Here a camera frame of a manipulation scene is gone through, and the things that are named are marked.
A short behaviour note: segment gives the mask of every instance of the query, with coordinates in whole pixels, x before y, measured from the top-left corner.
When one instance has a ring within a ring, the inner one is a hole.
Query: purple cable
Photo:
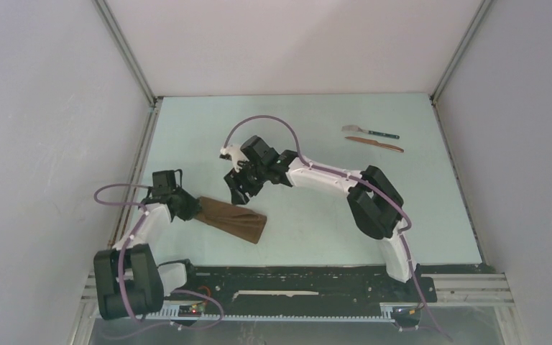
[[[121,292],[121,301],[124,303],[124,308],[126,308],[126,312],[128,312],[128,316],[134,322],[140,323],[140,320],[137,319],[137,317],[134,314],[134,311],[132,310],[132,306],[130,305],[130,301],[128,300],[128,292],[126,291],[126,285],[124,283],[124,253],[126,252],[126,248],[128,247],[128,244],[130,244],[130,241],[132,238],[134,238],[134,235],[137,234],[139,231],[141,225],[143,224],[145,218],[147,217],[147,207],[142,203],[135,203],[135,202],[126,202],[126,203],[116,203],[112,201],[102,201],[98,199],[98,194],[102,192],[105,189],[113,188],[113,187],[134,187],[134,188],[149,188],[147,185],[133,185],[130,183],[114,183],[112,185],[105,185],[102,188],[99,188],[96,192],[94,192],[94,201],[97,203],[100,203],[101,205],[107,205],[107,206],[137,206],[142,208],[143,212],[141,214],[141,217],[137,221],[137,223],[134,225],[134,228],[132,228],[132,231],[130,231],[130,235],[124,242],[124,245],[121,246],[121,250],[119,251],[119,258],[117,260],[117,276],[118,276],[118,283],[119,283],[119,291]]]
[[[413,279],[413,284],[415,285],[415,289],[418,291],[418,294],[420,296],[420,300],[424,304],[424,308],[426,309],[426,312],[428,313],[428,315],[431,317],[431,320],[435,324],[435,329],[441,335],[446,337],[449,341],[453,342],[454,340],[441,328],[441,326],[439,326],[439,323],[437,322],[435,316],[433,315],[433,312],[428,307],[428,304],[426,303],[426,297],[422,293],[422,289],[420,288],[420,283],[418,282],[418,278],[415,276],[415,270],[414,270],[414,267],[413,267],[413,264],[412,264],[412,259],[411,259],[411,251],[409,249],[407,241],[405,240],[405,237],[402,236],[404,231],[407,231],[411,228],[411,220],[410,220],[409,216],[406,214],[406,212],[404,212],[404,210],[401,207],[399,207],[399,205],[397,205],[396,202],[394,202],[391,198],[389,198],[388,195],[384,194],[384,192],[382,192],[380,189],[374,187],[373,185],[371,185],[370,183],[368,183],[365,180],[362,180],[362,179],[357,178],[355,176],[349,176],[348,177],[348,175],[346,173],[339,172],[337,170],[333,170],[333,169],[330,169],[328,167],[321,167],[320,165],[314,165],[314,164],[310,165],[310,163],[307,160],[305,160],[305,157],[301,153],[301,148],[299,146],[299,139],[297,138],[297,134],[295,133],[295,130],[285,120],[282,120],[282,119],[280,119],[276,116],[256,115],[256,116],[251,116],[248,119],[242,120],[236,126],[234,126],[234,128],[231,129],[231,131],[229,132],[227,138],[225,139],[225,144],[223,145],[223,147],[227,147],[227,145],[229,144],[229,140],[231,139],[231,136],[238,129],[238,127],[240,127],[243,124],[246,124],[248,121],[255,120],[255,119],[271,119],[271,120],[278,121],[281,124],[285,125],[285,127],[287,127],[287,129],[289,129],[289,132],[291,132],[291,134],[293,136],[293,139],[295,140],[295,149],[297,150],[299,160],[305,166],[310,167],[311,169],[317,169],[317,170],[320,170],[320,171],[324,171],[325,173],[330,173],[330,174],[337,175],[337,176],[340,176],[340,177],[343,177],[343,178],[350,178],[353,181],[356,181],[358,183],[362,183],[363,185],[368,187],[371,191],[373,191],[374,193],[376,193],[377,195],[382,197],[384,200],[386,200],[386,202],[388,202],[405,219],[405,222],[407,222],[407,226],[405,226],[404,228],[399,230],[398,236],[401,238],[401,242],[403,243],[403,247],[405,248],[405,254],[408,257],[408,264],[409,264],[409,268],[410,268],[410,272],[411,272],[411,277]]]
[[[207,295],[202,295],[201,293],[197,293],[197,292],[189,291],[189,290],[173,290],[170,293],[182,293],[182,294],[185,294],[185,295],[192,295],[192,296],[203,298],[205,300],[208,300],[208,301],[212,302],[219,309],[219,314],[220,314],[219,318],[217,319],[217,321],[215,321],[215,322],[213,322],[209,325],[201,326],[201,327],[190,327],[190,326],[180,325],[178,323],[175,323],[174,321],[164,321],[164,322],[159,322],[159,323],[154,323],[152,325],[148,325],[146,327],[143,327],[143,328],[139,329],[138,331],[134,331],[130,334],[126,334],[125,336],[110,336],[110,335],[105,334],[105,333],[101,333],[101,335],[105,339],[108,339],[108,340],[124,340],[124,339],[131,338],[133,336],[137,336],[137,335],[139,335],[141,333],[144,333],[145,331],[148,331],[148,330],[153,329],[153,328],[170,325],[171,322],[172,322],[172,324],[175,324],[175,325],[177,325],[181,328],[191,329],[191,330],[194,330],[194,331],[202,331],[202,330],[205,330],[205,329],[209,329],[210,327],[216,326],[217,323],[220,323],[223,320],[223,318],[225,317],[225,311],[223,310],[223,306],[217,300],[215,300],[212,297],[208,297]]]

